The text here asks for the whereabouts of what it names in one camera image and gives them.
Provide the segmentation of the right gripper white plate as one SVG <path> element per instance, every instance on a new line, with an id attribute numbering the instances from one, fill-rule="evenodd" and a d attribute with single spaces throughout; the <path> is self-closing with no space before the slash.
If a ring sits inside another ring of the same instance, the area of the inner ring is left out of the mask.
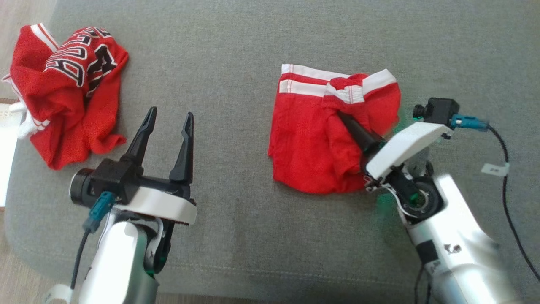
<path id="1" fill-rule="evenodd" d="M 415 122 L 386 143 L 378 134 L 364 128 L 352 115 L 341 111 L 337 115 L 361 152 L 375 154 L 366 164 L 366 171 L 373 179 L 384 179 L 391 172 L 391 167 L 399 167 L 444 134 L 451 136 L 454 132 L 446 125 Z"/>

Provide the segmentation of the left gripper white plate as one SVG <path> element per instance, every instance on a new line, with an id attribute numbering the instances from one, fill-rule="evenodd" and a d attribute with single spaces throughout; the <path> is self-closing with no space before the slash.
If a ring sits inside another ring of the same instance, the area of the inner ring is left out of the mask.
<path id="1" fill-rule="evenodd" d="M 154 131 L 156 117 L 157 107 L 152 106 L 120 161 L 137 167 L 142 166 L 149 138 Z M 168 175 L 169 180 L 141 177 L 140 187 L 135 196 L 129 204 L 121 206 L 122 210 L 184 225 L 195 223 L 197 206 L 191 199 L 189 184 L 193 180 L 194 115 L 192 112 L 187 113 L 181 134 L 183 142 L 177 161 Z"/>

